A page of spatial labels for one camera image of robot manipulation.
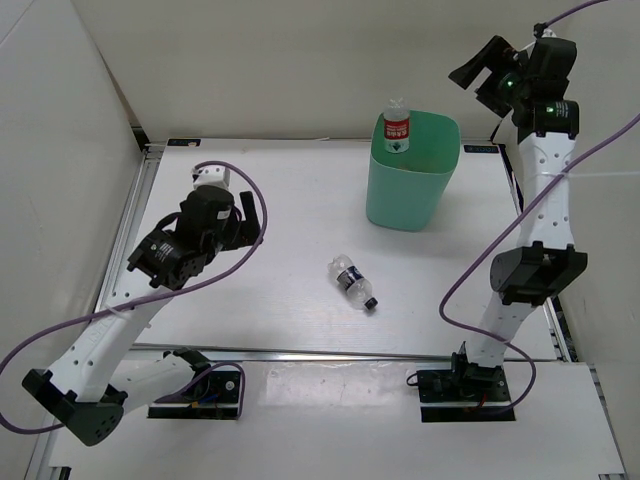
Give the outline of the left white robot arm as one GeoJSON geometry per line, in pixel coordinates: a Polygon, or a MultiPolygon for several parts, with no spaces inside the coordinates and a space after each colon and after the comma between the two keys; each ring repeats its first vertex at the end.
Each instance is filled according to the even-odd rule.
{"type": "Polygon", "coordinates": [[[118,373],[124,355],[187,283],[223,251],[253,253],[264,236],[264,200],[251,191],[195,188],[162,218],[128,259],[108,306],[49,367],[30,370],[23,388],[82,444],[95,446],[131,411],[157,400],[198,400],[210,386],[207,358],[182,347],[138,371],[118,373]]]}

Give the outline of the red label water bottle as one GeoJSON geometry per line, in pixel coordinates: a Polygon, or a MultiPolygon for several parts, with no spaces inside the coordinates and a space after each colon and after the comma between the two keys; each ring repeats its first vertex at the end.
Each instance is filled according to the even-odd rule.
{"type": "Polygon", "coordinates": [[[391,99],[383,111],[385,150],[391,154],[406,152],[410,146],[410,109],[403,98],[391,99]]]}

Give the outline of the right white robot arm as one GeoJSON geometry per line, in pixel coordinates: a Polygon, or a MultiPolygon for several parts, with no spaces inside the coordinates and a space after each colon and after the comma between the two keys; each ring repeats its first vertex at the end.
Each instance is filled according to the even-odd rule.
{"type": "Polygon", "coordinates": [[[586,269],[587,255],[574,246],[564,171],[579,133],[579,106],[564,97],[576,58],[570,40],[541,37],[531,50],[518,51],[494,36],[449,75],[468,88],[483,69],[489,71],[476,98],[496,115],[511,117],[523,162],[524,218],[516,246],[492,260],[489,304],[452,357],[449,387],[460,399],[499,381],[507,345],[521,324],[586,269]]]}

